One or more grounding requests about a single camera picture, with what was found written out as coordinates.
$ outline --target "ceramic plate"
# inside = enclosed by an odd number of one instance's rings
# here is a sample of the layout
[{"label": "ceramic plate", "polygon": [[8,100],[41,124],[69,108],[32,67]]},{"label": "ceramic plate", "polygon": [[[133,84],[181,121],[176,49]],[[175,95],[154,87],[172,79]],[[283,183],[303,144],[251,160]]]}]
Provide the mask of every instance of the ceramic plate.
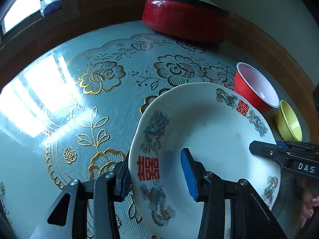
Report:
[{"label": "ceramic plate", "polygon": [[[180,160],[184,147],[222,179],[248,179],[271,209],[280,167],[253,156],[253,140],[275,143],[262,115],[227,88],[184,84],[156,98],[141,117],[129,158],[133,193],[145,222],[165,239],[197,238],[203,203],[189,195]],[[225,220],[227,238],[228,211]]]}]

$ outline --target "red pot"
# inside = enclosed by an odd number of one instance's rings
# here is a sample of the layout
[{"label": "red pot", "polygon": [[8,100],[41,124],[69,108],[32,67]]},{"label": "red pot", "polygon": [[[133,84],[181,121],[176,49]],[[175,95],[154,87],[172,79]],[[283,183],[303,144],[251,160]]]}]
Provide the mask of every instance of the red pot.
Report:
[{"label": "red pot", "polygon": [[225,39],[227,15],[210,0],[147,0],[142,22],[171,36],[220,44]]},{"label": "red pot", "polygon": [[234,92],[243,96],[259,112],[266,112],[280,105],[278,95],[267,78],[246,63],[237,64],[234,84]]}]

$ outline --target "gold leaf pattern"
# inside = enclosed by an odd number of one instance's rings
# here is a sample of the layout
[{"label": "gold leaf pattern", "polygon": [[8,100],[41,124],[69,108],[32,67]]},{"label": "gold leaf pattern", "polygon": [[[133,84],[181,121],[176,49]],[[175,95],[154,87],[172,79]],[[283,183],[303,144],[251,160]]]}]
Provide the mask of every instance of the gold leaf pattern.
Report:
[{"label": "gold leaf pattern", "polygon": [[142,216],[140,211],[138,210],[135,202],[135,198],[133,194],[130,194],[132,203],[128,209],[128,215],[130,219],[135,219],[136,223],[139,224],[142,221]]},{"label": "gold leaf pattern", "polygon": [[79,108],[79,110],[83,111],[84,110],[84,105],[82,103],[78,103],[78,108]]},{"label": "gold leaf pattern", "polygon": [[97,108],[96,106],[93,107],[93,109],[91,110],[91,121],[93,122],[93,120],[96,117],[96,112],[97,112]]},{"label": "gold leaf pattern", "polygon": [[78,143],[82,146],[90,146],[93,144],[91,138],[87,134],[78,134],[77,137],[79,138]]},{"label": "gold leaf pattern", "polygon": [[78,123],[82,126],[82,127],[91,127],[90,123],[85,120],[85,119],[78,119]]},{"label": "gold leaf pattern", "polygon": [[99,119],[99,120],[95,123],[95,125],[94,125],[93,128],[101,127],[101,126],[103,126],[107,121],[108,121],[108,117],[101,118],[101,119]]},{"label": "gold leaf pattern", "polygon": [[105,142],[106,140],[108,140],[110,138],[110,135],[106,133],[105,129],[101,129],[98,132],[98,135],[96,137],[96,147],[98,147],[101,143]]}]

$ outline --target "glass table top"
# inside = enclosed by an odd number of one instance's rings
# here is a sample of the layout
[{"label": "glass table top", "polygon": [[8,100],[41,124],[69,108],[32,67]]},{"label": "glass table top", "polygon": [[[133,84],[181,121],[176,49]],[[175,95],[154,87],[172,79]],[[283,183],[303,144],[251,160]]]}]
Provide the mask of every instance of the glass table top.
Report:
[{"label": "glass table top", "polygon": [[[308,127],[284,89],[227,41],[202,47],[136,21],[83,34],[32,62],[0,95],[0,199],[16,234],[29,238],[70,180],[95,179],[123,160],[142,113],[156,97],[191,82],[234,90],[237,62],[267,77],[296,112],[309,141]],[[275,112],[263,115],[281,139]],[[157,237],[132,192],[115,209],[121,238]],[[90,202],[88,237],[94,234],[92,212]],[[277,211],[278,220],[285,215]]]}]

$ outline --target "dragon pattern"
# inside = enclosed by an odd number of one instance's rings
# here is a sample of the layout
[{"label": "dragon pattern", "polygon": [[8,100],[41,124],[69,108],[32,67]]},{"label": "dragon pattern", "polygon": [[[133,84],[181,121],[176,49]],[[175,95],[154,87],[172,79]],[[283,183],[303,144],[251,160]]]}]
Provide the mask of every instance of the dragon pattern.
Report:
[{"label": "dragon pattern", "polygon": [[159,110],[155,110],[153,116],[148,121],[149,125],[144,130],[144,140],[141,144],[141,149],[144,153],[150,153],[157,151],[161,148],[160,138],[165,134],[165,127],[169,124],[169,118],[167,115]]},{"label": "dragon pattern", "polygon": [[143,199],[149,200],[149,209],[154,223],[158,226],[167,226],[171,218],[175,217],[175,211],[166,205],[166,196],[163,192],[163,185],[160,181],[154,181],[150,190],[145,184],[140,186]]},{"label": "dragon pattern", "polygon": [[274,199],[273,193],[275,192],[275,189],[278,185],[278,178],[276,176],[271,177],[269,176],[267,179],[268,186],[264,190],[264,194],[261,195],[261,198],[265,203],[269,201],[269,203],[272,203],[272,200]]},{"label": "dragon pattern", "polygon": [[232,107],[235,109],[237,107],[237,101],[238,97],[234,95],[229,95],[226,93],[223,89],[217,88],[216,89],[216,101],[218,102],[225,102],[227,106]]}]

